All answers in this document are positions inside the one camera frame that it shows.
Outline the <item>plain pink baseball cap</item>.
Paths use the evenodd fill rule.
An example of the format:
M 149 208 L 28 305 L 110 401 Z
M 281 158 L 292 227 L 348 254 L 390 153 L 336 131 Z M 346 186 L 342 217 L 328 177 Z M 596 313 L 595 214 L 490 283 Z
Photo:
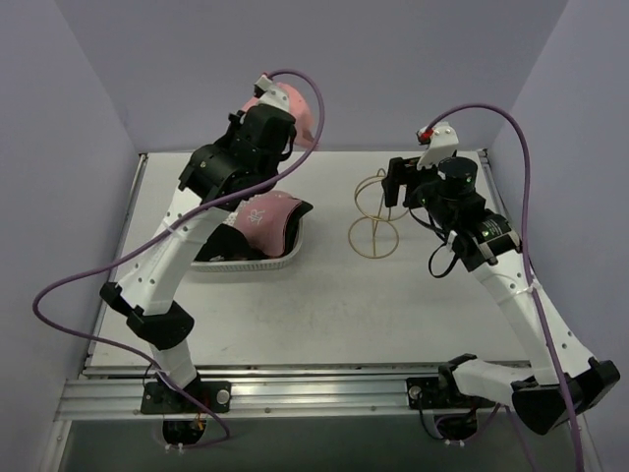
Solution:
M 285 89 L 289 94 L 290 112 L 288 113 L 295 118 L 295 145 L 302 149 L 309 148 L 315 142 L 313 135 L 314 117 L 310 106 L 296 88 L 281 82 L 275 83 Z M 249 109 L 255 105 L 255 99 L 252 97 L 241 107 L 241 110 L 248 112 Z

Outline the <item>gold wire hat stand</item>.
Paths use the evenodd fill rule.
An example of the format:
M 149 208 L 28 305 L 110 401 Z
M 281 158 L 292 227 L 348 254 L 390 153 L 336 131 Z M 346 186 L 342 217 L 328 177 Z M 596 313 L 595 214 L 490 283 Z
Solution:
M 395 221 L 402 218 L 404 214 L 400 216 L 393 216 L 390 208 L 385 208 L 385 195 L 381 190 L 377 210 L 375 212 L 367 212 L 364 210 L 360 203 L 360 196 L 364 191 L 376 184 L 381 185 L 384 178 L 387 176 L 387 172 L 383 168 L 378 168 L 377 171 L 362 181 L 360 181 L 353 191 L 353 201 L 356 210 L 361 214 L 356 220 L 354 220 L 347 231 L 347 242 L 354 253 L 360 257 L 368 260 L 383 260 L 392 256 L 399 247 L 400 234 L 398 228 L 395 226 Z M 358 248 L 353 239 L 353 231 L 359 223 L 367 221 L 370 224 L 370 238 L 371 238 L 371 251 L 364 252 Z M 378 251 L 378 230 L 381 227 L 388 227 L 393 232 L 393 245 L 385 253 Z

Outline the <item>pink cap with white logo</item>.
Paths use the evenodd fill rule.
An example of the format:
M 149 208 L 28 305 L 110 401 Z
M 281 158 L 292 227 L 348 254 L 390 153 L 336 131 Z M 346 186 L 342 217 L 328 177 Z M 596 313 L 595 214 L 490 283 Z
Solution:
M 301 203 L 283 191 L 256 195 L 239 205 L 233 227 L 252 248 L 271 258 L 282 257 L 289 219 Z

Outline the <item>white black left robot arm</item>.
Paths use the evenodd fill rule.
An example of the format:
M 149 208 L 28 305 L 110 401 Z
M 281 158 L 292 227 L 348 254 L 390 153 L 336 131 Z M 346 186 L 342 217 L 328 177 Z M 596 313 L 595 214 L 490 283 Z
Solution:
M 199 398 L 198 371 L 187 337 L 194 320 L 175 302 L 175 293 L 191 263 L 241 200 L 267 189 L 296 137 L 289 112 L 259 103 L 229 117 L 226 133 L 196 149 L 179 176 L 160 227 L 164 239 L 138 258 L 133 269 L 100 289 L 101 299 L 126 319 L 150 347 L 170 381 L 163 401 L 176 412 L 191 410 Z

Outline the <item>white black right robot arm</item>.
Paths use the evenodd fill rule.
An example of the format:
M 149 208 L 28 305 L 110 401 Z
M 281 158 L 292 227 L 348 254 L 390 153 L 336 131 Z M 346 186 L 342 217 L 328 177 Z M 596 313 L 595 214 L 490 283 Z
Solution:
M 486 289 L 529 362 L 510 368 L 460 355 L 439 368 L 439 399 L 451 406 L 473 397 L 500 403 L 538 435 L 568 421 L 567 399 L 578 414 L 597 405 L 620 374 L 578 340 L 542 287 L 527 279 L 519 235 L 476 190 L 477 163 L 462 156 L 430 168 L 419 163 L 416 157 L 390 159 L 382 181 L 385 205 L 427 212 L 426 227 Z

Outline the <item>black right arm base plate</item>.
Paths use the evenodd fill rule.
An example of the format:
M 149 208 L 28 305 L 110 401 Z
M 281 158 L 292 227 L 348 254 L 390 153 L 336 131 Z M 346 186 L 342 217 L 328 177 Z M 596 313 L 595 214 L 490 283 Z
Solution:
M 408 405 L 413 410 L 485 409 L 494 403 L 475 396 L 453 393 L 441 386 L 436 376 L 410 377 L 405 380 Z

